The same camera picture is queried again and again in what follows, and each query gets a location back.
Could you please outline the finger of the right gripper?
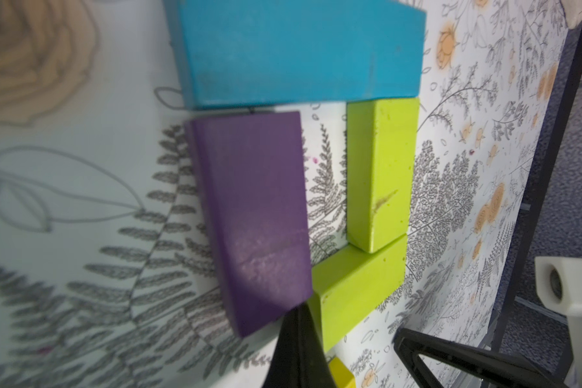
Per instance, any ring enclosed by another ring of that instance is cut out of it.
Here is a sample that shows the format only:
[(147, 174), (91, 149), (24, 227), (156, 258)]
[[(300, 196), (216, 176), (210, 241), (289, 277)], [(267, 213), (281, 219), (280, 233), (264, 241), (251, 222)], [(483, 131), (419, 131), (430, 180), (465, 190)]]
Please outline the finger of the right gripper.
[(475, 348), (408, 328), (394, 335), (394, 350), (420, 387), (441, 387), (422, 360), (428, 357), (497, 387), (564, 387), (539, 365), (525, 359)]

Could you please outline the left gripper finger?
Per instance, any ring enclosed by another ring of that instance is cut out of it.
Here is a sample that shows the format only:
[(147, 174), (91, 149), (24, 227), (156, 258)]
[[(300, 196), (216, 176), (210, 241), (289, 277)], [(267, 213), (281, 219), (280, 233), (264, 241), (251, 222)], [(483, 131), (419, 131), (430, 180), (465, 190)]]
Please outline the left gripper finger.
[(263, 388), (336, 385), (307, 305), (284, 316)]

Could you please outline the yellow-green block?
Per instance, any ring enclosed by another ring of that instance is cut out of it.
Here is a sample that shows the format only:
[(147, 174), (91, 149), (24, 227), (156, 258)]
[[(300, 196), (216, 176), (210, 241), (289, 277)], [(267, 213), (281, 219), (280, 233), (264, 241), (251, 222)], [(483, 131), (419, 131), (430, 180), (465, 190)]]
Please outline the yellow-green block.
[(356, 381), (353, 373), (338, 357), (333, 357), (333, 359), (329, 361), (328, 368), (336, 388), (356, 387)]

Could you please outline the lime green long block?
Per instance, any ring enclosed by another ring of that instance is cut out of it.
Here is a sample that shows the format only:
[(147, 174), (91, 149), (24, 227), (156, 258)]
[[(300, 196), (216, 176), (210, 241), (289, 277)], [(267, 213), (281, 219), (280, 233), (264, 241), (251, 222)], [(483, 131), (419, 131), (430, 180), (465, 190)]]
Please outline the lime green long block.
[(312, 268), (308, 307), (329, 352), (404, 282), (407, 236), (375, 253), (352, 244)]

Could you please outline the purple block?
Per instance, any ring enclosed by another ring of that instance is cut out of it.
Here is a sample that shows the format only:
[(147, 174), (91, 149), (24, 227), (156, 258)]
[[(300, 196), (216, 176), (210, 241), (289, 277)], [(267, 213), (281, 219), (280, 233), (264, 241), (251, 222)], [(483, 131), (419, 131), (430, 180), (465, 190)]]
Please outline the purple block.
[(312, 294), (301, 117), (202, 117), (185, 133), (224, 307), (250, 336)]

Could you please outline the lime green short block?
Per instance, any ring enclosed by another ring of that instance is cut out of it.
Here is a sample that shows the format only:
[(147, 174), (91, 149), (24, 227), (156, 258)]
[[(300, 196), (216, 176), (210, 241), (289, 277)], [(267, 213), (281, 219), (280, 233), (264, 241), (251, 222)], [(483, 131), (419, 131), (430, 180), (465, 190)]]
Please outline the lime green short block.
[(347, 105), (347, 239), (368, 253), (407, 234), (417, 98)]

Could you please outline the teal block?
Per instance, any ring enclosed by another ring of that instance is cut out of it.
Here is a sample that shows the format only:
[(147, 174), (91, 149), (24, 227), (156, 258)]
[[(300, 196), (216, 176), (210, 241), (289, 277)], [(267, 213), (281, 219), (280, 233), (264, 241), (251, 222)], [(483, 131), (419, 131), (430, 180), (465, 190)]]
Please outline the teal block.
[(396, 1), (166, 1), (192, 110), (416, 97), (426, 13)]

